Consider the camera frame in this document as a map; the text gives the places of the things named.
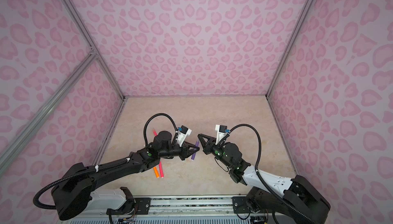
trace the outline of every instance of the heart-patterned wallpaper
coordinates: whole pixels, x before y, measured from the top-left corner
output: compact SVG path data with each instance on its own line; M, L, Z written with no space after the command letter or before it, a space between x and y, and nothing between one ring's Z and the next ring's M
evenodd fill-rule
M55 224L56 210L33 205L37 191L75 163L91 165L120 99L93 62L0 178L0 223ZM40 200L53 204L50 191Z
M0 0L0 155L89 50L60 0Z
M272 101L327 223L392 223L393 0L317 0Z
M305 0L73 0L125 95L265 94Z

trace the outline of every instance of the metal bracket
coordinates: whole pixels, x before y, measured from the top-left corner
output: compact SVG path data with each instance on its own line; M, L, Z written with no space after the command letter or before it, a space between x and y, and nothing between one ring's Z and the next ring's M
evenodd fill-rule
M147 215L150 209L151 198L135 198L137 208L137 215Z
M250 210L247 206L247 197L232 197L233 212L238 214L248 214Z

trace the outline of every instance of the beige tabletop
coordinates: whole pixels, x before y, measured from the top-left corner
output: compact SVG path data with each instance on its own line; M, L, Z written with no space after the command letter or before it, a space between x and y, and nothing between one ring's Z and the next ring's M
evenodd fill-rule
M227 125L231 129L237 124L248 123L258 130L262 140L259 169L284 177L295 176L264 96L129 98L101 163L126 157L130 151L143 148L143 127L156 113L167 113L177 127L184 125L192 129L186 141L193 144L199 133L215 137L216 124ZM147 128L149 143L154 138L153 128L157 133L162 130L174 133L169 119L157 117ZM237 128L227 141L236 143L243 159L255 165L258 140L250 128ZM102 188L124 186L135 196L234 195L247 194L251 189L250 186L233 182L229 174L216 164L214 157L205 155L202 150L197 152L194 161L191 157L185 161L175 157L171 160L161 159L161 162L164 178L157 179L153 169L150 169L125 176Z

